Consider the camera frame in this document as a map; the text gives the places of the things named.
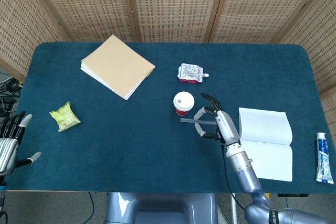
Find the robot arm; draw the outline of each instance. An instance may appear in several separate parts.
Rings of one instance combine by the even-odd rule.
[[[245,209],[245,219],[249,224],[326,224],[322,218],[298,211],[291,208],[286,208],[276,211],[273,208],[271,201],[265,196],[259,179],[257,178],[250,160],[241,146],[239,134],[234,126],[231,117],[223,111],[221,104],[210,95],[203,94],[212,106],[210,108],[202,108],[195,115],[194,119],[198,119],[202,114],[208,113],[215,117],[217,122],[217,133],[203,133],[203,137],[219,139],[224,146],[224,154],[230,161],[234,170],[239,187],[244,194],[249,194],[253,203]]]

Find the wicker screen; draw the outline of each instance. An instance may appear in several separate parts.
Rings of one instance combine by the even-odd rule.
[[[38,0],[0,0],[0,3],[2,67],[24,81],[36,46],[65,38]]]
[[[214,0],[136,0],[143,41],[202,42]]]
[[[115,34],[124,41],[132,41],[124,0],[47,1],[74,40],[104,41]]]
[[[282,43],[302,45],[321,93],[336,85],[336,0],[314,0]]]
[[[225,0],[212,42],[267,43],[302,0]]]
[[[322,100],[332,139],[336,145],[336,92]]]

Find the white lid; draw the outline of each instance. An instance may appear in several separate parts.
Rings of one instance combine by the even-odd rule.
[[[176,94],[173,103],[178,110],[189,111],[193,108],[195,100],[192,94],[183,91]]]
[[[326,139],[326,134],[324,132],[318,132],[316,133],[317,139]]]

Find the table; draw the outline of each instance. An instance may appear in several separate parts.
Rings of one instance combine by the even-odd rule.
[[[19,158],[36,151],[42,156],[32,167],[15,170],[8,189],[228,192],[220,144],[200,138],[174,111],[175,94],[188,91],[195,98],[188,118],[208,105],[201,92],[219,99],[237,126],[239,107],[286,112],[293,132],[293,181],[261,179],[266,192],[336,192],[315,181],[316,132],[327,133],[334,176],[336,153],[302,47],[129,43],[156,67],[125,101],[80,70],[80,60],[100,44],[52,42],[36,48],[18,106],[33,114]],[[202,66],[210,77],[201,84],[178,82],[183,62]],[[49,111],[67,101],[82,122],[59,133]],[[238,192],[230,166],[228,177]]]

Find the notebook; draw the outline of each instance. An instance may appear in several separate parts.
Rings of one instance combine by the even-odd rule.
[[[127,100],[155,66],[115,35],[81,61],[80,69]]]
[[[258,178],[292,181],[292,130],[285,112],[239,108],[240,141]]]

